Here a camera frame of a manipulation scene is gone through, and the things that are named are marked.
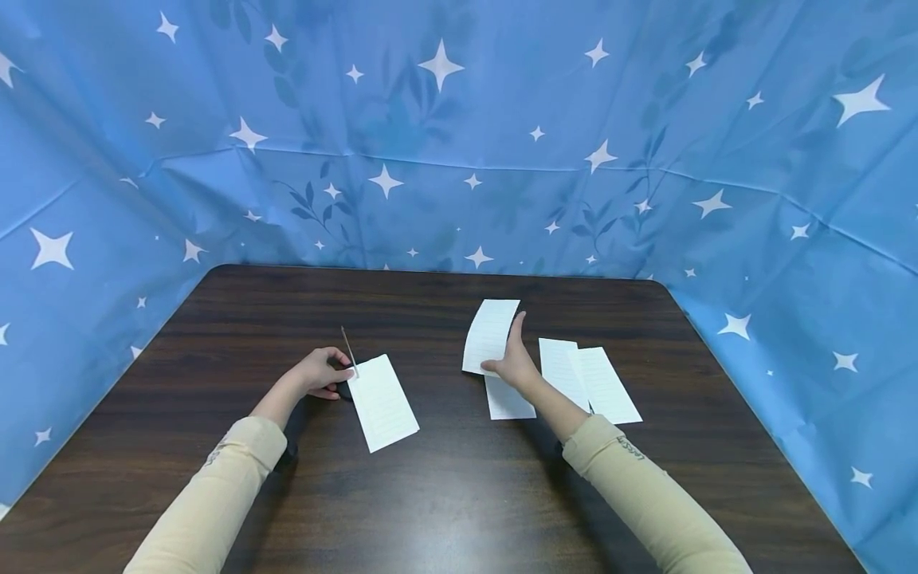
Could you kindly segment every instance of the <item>hand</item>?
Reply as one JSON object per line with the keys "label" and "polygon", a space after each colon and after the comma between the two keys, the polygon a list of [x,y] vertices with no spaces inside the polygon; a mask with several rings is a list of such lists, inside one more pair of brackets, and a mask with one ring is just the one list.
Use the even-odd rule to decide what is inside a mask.
{"label": "hand", "polygon": [[529,357],[529,352],[522,344],[522,320],[526,317],[526,311],[521,312],[513,320],[510,326],[510,335],[507,338],[507,348],[504,351],[504,358],[498,360],[483,361],[481,368],[492,373],[497,373],[500,378],[504,379],[511,387],[519,388],[528,381],[538,380],[542,377],[539,369],[535,368],[535,363]]}
{"label": "hand", "polygon": [[337,370],[331,366],[332,360],[344,366],[351,364],[351,359],[339,349],[324,347],[306,355],[277,382],[293,386],[300,397],[312,395],[320,399],[338,400],[341,396],[335,392],[337,383],[353,377],[353,369]]}

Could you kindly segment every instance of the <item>table surface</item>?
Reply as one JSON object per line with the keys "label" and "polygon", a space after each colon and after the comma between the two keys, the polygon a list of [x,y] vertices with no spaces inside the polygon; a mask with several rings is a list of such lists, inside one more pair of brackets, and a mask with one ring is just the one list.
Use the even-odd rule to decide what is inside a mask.
{"label": "table surface", "polygon": [[492,422],[462,373],[482,298],[524,341],[603,346],[623,426],[755,572],[861,572],[666,290],[648,281],[226,266],[169,320],[0,523],[10,572],[118,572],[230,425],[316,346],[388,354],[420,431],[370,455],[353,405],[307,399],[224,572],[654,572],[541,420]]}

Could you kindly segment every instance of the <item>scissors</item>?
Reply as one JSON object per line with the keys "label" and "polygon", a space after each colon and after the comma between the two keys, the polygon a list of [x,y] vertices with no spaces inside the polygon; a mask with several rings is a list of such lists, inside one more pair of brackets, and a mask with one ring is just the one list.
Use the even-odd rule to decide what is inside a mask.
{"label": "scissors", "polygon": [[[344,332],[344,327],[341,327],[341,336],[344,337],[344,344],[347,345],[347,354],[351,358],[351,368],[356,377],[360,376],[360,372],[357,370],[357,361],[353,358],[353,350],[351,349],[351,344],[348,343],[347,333]],[[351,395],[351,388],[348,387],[347,381],[343,383],[338,383],[337,392],[342,399],[353,402],[353,396]]]}

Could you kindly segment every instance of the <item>lined paper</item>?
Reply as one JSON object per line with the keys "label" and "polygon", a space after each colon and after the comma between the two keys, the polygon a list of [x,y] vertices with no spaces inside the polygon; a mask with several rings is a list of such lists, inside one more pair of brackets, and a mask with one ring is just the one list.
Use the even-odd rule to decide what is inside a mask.
{"label": "lined paper", "polygon": [[485,375],[485,390],[492,421],[535,418],[535,407],[502,378]]}
{"label": "lined paper", "polygon": [[539,356],[542,359],[542,376],[574,404],[589,412],[587,389],[583,386],[568,356],[568,353],[576,350],[577,343],[574,341],[540,338]]}
{"label": "lined paper", "polygon": [[481,302],[465,337],[462,370],[478,375],[493,375],[482,370],[481,362],[504,357],[507,334],[519,305],[519,299],[485,299]]}
{"label": "lined paper", "polygon": [[416,433],[420,427],[405,398],[388,355],[357,366],[360,377],[348,381],[366,445],[374,453]]}
{"label": "lined paper", "polygon": [[612,424],[644,420],[602,347],[570,351],[568,356],[587,389],[593,412],[606,417]]}

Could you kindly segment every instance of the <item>scissor blade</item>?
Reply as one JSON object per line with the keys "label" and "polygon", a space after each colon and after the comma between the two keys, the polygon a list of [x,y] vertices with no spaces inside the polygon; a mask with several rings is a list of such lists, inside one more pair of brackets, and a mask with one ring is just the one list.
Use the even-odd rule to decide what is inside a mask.
{"label": "scissor blade", "polygon": [[360,376],[360,371],[357,370],[357,360],[353,358],[353,350],[351,349],[351,344],[348,343],[347,333],[344,332],[344,326],[341,327],[341,336],[344,337],[344,344],[347,345],[347,354],[351,357],[351,368],[353,368],[353,373],[356,377]]}

